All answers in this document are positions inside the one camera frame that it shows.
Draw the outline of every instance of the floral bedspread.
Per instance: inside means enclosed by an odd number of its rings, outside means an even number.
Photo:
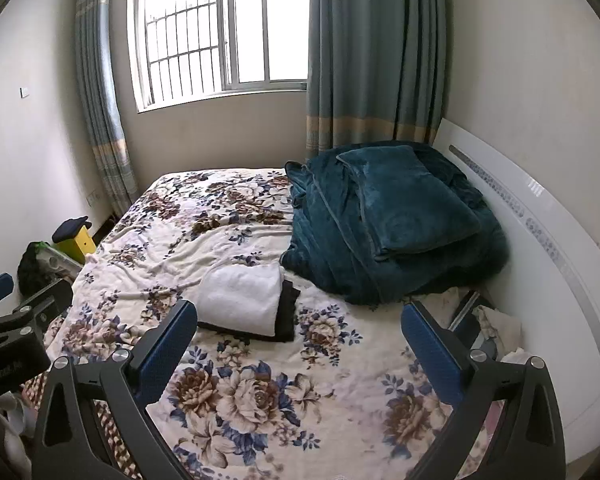
[[[281,170],[158,179],[88,256],[73,306],[47,333],[50,357],[107,358],[179,298],[195,303],[209,268],[276,262],[292,229],[288,191]],[[451,408],[406,345],[400,305],[352,306],[286,278],[301,291],[295,341],[199,329],[160,401],[147,407],[152,420],[196,480],[403,480]],[[120,465],[137,477],[106,405],[99,410]],[[483,429],[462,476],[487,442]]]

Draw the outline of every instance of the black cloth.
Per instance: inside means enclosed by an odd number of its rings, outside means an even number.
[[[18,265],[18,288],[23,298],[33,296],[51,283],[51,277],[40,268],[36,259],[38,245],[43,242],[30,242]]]
[[[238,338],[257,339],[260,341],[271,341],[276,343],[287,343],[294,340],[295,327],[294,316],[296,314],[296,300],[300,296],[300,291],[294,288],[294,284],[289,280],[282,282],[282,291],[278,301],[278,313],[276,314],[276,335],[252,334],[251,332],[241,332],[239,330],[229,330],[211,323],[198,322],[200,328],[216,330],[223,334],[230,334]]]

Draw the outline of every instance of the blue curtain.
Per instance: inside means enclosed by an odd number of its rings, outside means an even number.
[[[98,170],[114,213],[138,198],[120,123],[109,49],[109,0],[77,0],[75,59],[82,109]]]
[[[308,157],[352,142],[433,142],[445,54],[445,0],[310,0]]]

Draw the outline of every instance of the wall socket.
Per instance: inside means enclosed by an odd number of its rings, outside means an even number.
[[[98,200],[100,200],[100,192],[97,189],[91,191],[87,196],[87,204],[89,204],[89,207],[93,207]]]

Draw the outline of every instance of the curved headboard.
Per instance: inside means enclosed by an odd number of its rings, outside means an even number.
[[[525,350],[546,361],[575,460],[600,446],[600,249],[539,182],[469,132],[443,120],[434,147],[506,232],[510,261],[486,287],[522,322]]]

